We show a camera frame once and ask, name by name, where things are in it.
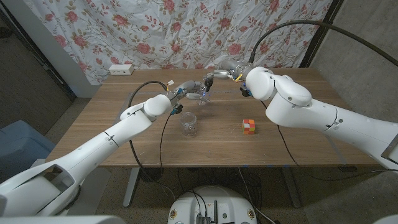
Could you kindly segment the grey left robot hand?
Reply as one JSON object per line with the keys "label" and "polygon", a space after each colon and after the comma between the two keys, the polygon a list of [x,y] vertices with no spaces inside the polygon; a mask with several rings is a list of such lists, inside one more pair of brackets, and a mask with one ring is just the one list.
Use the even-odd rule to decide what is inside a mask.
{"label": "grey left robot hand", "polygon": [[208,90],[203,82],[195,82],[189,80],[182,83],[174,90],[167,93],[167,97],[171,101],[172,106],[178,104],[178,101],[186,97],[189,100],[196,100],[199,105],[210,102],[208,98]]}

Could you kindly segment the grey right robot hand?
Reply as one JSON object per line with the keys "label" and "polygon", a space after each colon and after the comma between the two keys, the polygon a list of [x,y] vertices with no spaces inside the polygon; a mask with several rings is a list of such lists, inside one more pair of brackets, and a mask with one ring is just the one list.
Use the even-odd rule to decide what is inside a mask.
{"label": "grey right robot hand", "polygon": [[248,63],[236,60],[223,60],[219,63],[218,69],[207,73],[203,79],[218,78],[222,80],[232,79],[235,82],[244,81],[248,73],[253,69]]}

